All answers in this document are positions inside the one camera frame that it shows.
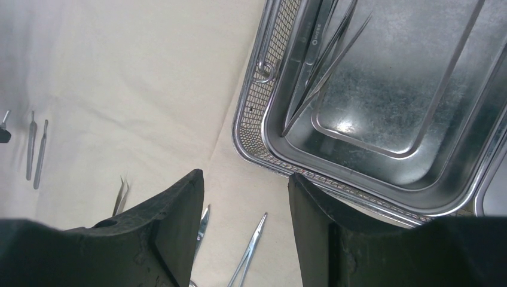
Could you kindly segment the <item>long steel needle holder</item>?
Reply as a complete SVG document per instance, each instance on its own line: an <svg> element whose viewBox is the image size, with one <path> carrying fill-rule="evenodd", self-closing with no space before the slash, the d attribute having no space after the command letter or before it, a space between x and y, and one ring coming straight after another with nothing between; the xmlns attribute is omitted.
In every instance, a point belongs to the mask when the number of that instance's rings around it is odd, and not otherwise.
<svg viewBox="0 0 507 287"><path fill-rule="evenodd" d="M265 212L260 219L256 229L254 230L252 237L245 249L245 252L238 263L231 279L229 280L227 287L235 286L236 279L238 278L238 275L240 275L240 279L238 281L237 286L243 286L247 272L249 271L250 264L252 262L252 258L254 256L254 253L256 251L256 248L258 246L259 240L262 236L262 232L264 230L265 222L268 217L268 213Z"/></svg>

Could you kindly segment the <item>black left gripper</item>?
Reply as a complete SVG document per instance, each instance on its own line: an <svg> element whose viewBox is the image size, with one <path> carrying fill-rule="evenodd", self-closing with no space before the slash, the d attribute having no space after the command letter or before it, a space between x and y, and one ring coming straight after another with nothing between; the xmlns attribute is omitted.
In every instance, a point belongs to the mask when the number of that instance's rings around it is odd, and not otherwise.
<svg viewBox="0 0 507 287"><path fill-rule="evenodd" d="M11 140L11 133L4 129L4 128L0 128L0 143L1 144L7 144L9 143L9 141Z"/></svg>

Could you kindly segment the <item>steel forceps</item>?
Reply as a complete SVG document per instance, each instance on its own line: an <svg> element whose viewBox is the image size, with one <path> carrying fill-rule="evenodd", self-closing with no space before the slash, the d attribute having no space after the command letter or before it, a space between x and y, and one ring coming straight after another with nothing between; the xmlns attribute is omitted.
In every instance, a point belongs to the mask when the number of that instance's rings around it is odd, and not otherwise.
<svg viewBox="0 0 507 287"><path fill-rule="evenodd" d="M324 8L325 11L328 11L326 19L317 16L311 35L311 41L308 44L300 74L289 101L283 130L280 133L281 137L288 135L297 119L311 100L320 93L321 89L330 79L332 73L336 70L338 64L344 59L344 56L349 52L368 25L371 15L367 16L361 27L352 36L349 43L343 45L344 37L352 22L357 4L357 1L350 2L338 28L333 32L331 38L324 47L322 43L332 17L334 16L337 1L330 1L328 4L329 7Z"/></svg>

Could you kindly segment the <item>steel scalpel handle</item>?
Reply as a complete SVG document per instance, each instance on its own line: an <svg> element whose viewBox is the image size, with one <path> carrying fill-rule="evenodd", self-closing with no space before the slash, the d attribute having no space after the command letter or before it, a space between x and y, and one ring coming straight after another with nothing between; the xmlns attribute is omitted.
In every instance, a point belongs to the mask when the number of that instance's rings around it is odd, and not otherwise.
<svg viewBox="0 0 507 287"><path fill-rule="evenodd" d="M26 161L26 179L28 181L30 181L32 177L32 165L33 165L36 133L37 133L37 123L35 122L35 111L31 111L31 122L29 125L27 161Z"/></svg>
<svg viewBox="0 0 507 287"><path fill-rule="evenodd" d="M43 134L42 134L42 138L41 138L41 143L39 146L38 161L37 161L36 171L35 171L35 179L33 181L33 188L35 190L37 190L39 188L40 180L41 180L45 147L46 147L46 143L47 143L47 129L48 129L48 120L45 120L44 121L44 130L43 130Z"/></svg>
<svg viewBox="0 0 507 287"><path fill-rule="evenodd" d="M7 110L4 117L3 117L3 120L1 122L1 125L0 125L0 128L1 129L4 129L6 130L7 129L7 120L8 120L8 117L10 116L10 113L11 113L11 110Z"/></svg>

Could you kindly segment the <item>straight steel scissors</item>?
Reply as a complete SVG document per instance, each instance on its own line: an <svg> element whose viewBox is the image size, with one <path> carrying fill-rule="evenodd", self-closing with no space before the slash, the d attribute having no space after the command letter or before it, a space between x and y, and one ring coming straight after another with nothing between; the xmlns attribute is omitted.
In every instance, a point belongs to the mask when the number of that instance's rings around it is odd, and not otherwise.
<svg viewBox="0 0 507 287"><path fill-rule="evenodd" d="M196 249L195 249L195 253L194 253L194 260L196 260L196 258L197 258L198 250L200 249L201 242L203 241L204 234L206 232L207 225L209 222L209 217L210 217L210 205L207 205L202 216L201 216L200 225L198 228L197 243L196 243Z"/></svg>

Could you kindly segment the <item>cream cloth wrap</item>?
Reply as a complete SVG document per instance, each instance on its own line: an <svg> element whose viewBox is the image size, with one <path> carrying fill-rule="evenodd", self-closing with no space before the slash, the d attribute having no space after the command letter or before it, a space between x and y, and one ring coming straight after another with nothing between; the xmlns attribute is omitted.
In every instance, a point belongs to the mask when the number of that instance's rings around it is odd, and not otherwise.
<svg viewBox="0 0 507 287"><path fill-rule="evenodd" d="M246 286L301 286L288 180L240 158L231 126L263 1L2 1L1 217L59 228L193 169L210 220L192 277L226 286L265 212ZM37 133L26 179L31 111ZM33 188L48 120L40 185Z"/></svg>

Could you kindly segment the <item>steel mesh instrument tray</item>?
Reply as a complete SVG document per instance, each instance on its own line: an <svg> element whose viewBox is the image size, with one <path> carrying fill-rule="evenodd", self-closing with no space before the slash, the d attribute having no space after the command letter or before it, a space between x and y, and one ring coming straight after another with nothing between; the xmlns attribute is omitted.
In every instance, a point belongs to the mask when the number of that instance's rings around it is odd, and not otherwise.
<svg viewBox="0 0 507 287"><path fill-rule="evenodd" d="M329 2L265 1L237 152L407 226L506 215L506 2L357 1L343 45L368 25L281 137Z"/></svg>

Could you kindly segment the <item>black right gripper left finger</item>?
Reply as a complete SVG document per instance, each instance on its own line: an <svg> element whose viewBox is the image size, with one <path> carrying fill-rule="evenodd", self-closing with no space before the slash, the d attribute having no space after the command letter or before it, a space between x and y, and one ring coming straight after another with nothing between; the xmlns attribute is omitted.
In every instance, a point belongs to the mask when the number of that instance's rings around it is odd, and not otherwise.
<svg viewBox="0 0 507 287"><path fill-rule="evenodd" d="M187 286L203 200L203 172L195 169L90 228L3 219L1 285Z"/></svg>

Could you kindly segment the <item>steel tweezers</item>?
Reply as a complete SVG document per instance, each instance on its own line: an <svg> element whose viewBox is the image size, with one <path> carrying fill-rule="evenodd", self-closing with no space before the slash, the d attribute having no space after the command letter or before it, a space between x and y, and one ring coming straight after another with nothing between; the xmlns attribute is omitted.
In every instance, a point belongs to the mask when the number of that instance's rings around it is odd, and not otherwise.
<svg viewBox="0 0 507 287"><path fill-rule="evenodd" d="M117 193L117 197L115 200L115 205L112 211L112 216L116 216L124 211L124 207L126 204L127 196L130 191L130 185L126 179L120 177L121 186Z"/></svg>

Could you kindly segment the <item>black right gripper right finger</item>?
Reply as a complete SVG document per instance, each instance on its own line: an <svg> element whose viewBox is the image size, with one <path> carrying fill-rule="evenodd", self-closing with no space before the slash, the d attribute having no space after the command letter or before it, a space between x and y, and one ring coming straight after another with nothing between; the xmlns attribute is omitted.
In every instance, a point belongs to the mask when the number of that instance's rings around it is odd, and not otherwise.
<svg viewBox="0 0 507 287"><path fill-rule="evenodd" d="M453 217L402 228L288 182L304 286L505 286L506 218Z"/></svg>

